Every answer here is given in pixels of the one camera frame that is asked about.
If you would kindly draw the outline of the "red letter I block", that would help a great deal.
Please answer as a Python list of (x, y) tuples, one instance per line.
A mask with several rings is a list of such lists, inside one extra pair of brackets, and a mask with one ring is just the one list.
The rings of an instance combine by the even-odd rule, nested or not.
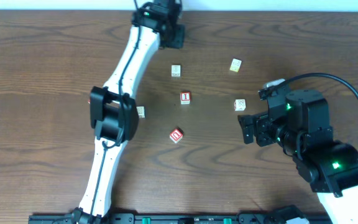
[(189, 105), (191, 103), (191, 93), (190, 92), (181, 92), (180, 93), (180, 102), (182, 105)]

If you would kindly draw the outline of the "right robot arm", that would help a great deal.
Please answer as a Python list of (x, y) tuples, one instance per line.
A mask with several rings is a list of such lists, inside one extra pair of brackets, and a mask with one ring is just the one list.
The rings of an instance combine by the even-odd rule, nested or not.
[(244, 142), (277, 143), (296, 164), (333, 223), (358, 223), (358, 151), (333, 139), (329, 106), (316, 90), (260, 90), (268, 111), (240, 115)]

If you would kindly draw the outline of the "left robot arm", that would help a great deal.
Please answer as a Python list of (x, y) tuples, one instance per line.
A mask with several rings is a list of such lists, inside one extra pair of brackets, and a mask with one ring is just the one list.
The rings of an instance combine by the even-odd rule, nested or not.
[(117, 167), (139, 123), (135, 97), (140, 81), (159, 49), (183, 47), (185, 27), (178, 23), (181, 1), (154, 0), (136, 6), (129, 40), (112, 75), (89, 94), (94, 158), (85, 194), (68, 221), (101, 223), (111, 207)]

